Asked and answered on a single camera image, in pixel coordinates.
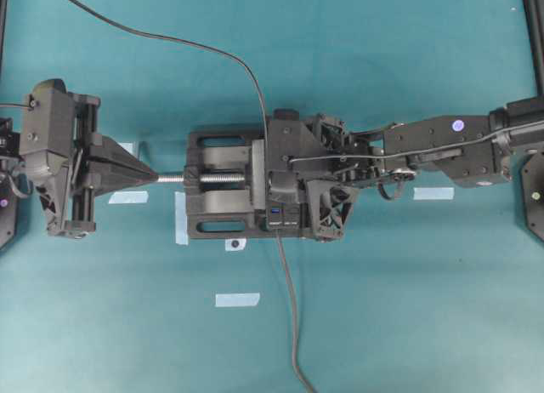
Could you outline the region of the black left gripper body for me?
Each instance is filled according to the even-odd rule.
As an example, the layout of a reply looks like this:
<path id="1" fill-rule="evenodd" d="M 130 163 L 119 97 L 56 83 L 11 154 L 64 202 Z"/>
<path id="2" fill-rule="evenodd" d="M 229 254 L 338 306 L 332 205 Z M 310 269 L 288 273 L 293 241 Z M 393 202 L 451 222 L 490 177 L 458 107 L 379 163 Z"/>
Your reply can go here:
<path id="1" fill-rule="evenodd" d="M 50 236 L 82 239 L 95 231 L 91 191 L 77 194 L 85 139 L 97 131 L 100 99 L 66 90 L 59 78 L 37 84 L 25 97 L 19 154 L 37 191 Z"/>

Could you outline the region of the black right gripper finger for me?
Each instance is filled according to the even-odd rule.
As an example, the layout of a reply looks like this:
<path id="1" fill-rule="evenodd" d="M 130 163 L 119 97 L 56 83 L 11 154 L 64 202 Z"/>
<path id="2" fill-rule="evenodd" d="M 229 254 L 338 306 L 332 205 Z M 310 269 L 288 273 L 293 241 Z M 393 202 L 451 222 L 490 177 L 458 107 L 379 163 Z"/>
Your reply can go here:
<path id="1" fill-rule="evenodd" d="M 344 236 L 358 198 L 358 189 L 332 180 L 300 180 L 300 237 L 332 242 Z"/>
<path id="2" fill-rule="evenodd" d="M 267 202 L 302 204 L 304 193 L 299 187 L 298 174 L 293 171 L 270 171 Z"/>

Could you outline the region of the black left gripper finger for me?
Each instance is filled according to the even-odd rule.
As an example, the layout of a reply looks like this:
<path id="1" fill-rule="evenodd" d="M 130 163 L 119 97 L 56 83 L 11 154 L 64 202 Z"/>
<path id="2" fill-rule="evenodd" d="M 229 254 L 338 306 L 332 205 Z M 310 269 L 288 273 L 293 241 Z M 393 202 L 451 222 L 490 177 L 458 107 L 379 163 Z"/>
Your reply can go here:
<path id="1" fill-rule="evenodd" d="M 158 174 L 135 170 L 114 163 L 88 162 L 88 188 L 95 193 L 109 193 L 156 182 Z"/>
<path id="2" fill-rule="evenodd" d="M 91 133 L 91 159 L 157 179 L 158 174 L 108 136 Z"/>

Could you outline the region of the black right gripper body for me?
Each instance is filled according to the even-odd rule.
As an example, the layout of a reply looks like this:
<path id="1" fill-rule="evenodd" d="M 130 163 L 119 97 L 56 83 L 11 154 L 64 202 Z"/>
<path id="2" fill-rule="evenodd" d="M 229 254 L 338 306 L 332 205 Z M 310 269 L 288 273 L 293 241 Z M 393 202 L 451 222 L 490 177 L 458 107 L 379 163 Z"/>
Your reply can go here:
<path id="1" fill-rule="evenodd" d="M 366 188 L 387 182 L 384 128 L 350 132 L 337 117 L 303 119 L 303 185 L 322 183 Z"/>

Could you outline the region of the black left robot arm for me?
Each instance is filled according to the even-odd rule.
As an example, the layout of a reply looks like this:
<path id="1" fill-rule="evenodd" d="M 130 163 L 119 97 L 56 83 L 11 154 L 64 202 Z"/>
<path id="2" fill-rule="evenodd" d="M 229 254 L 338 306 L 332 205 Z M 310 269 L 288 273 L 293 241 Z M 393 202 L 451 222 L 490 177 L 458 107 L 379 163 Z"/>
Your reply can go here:
<path id="1" fill-rule="evenodd" d="M 94 200 L 156 183 L 157 172 L 98 131 L 99 98 L 60 79 L 25 97 L 22 129 L 1 120 L 1 244 L 14 238 L 20 199 L 36 193 L 50 236 L 82 239 L 96 229 Z"/>

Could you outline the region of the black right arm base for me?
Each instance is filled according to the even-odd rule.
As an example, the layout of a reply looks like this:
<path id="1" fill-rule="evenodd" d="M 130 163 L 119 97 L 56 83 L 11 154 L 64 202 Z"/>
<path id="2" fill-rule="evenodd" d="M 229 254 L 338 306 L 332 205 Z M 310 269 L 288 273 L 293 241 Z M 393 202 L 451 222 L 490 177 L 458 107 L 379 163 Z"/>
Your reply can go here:
<path id="1" fill-rule="evenodd" d="M 543 149 L 525 150 L 515 174 L 516 224 L 543 244 Z"/>

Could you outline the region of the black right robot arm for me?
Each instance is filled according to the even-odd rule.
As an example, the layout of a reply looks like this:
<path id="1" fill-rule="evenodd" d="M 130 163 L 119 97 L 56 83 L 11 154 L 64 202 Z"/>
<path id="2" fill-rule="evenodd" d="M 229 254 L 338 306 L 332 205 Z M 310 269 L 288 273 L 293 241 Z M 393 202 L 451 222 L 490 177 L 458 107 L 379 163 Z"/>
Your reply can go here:
<path id="1" fill-rule="evenodd" d="M 352 132 L 324 114 L 276 110 L 265 131 L 266 224 L 320 242 L 341 238 L 366 188 L 398 200 L 421 171 L 473 188 L 507 182 L 518 149 L 543 147 L 543 99 L 479 116 L 439 116 Z"/>

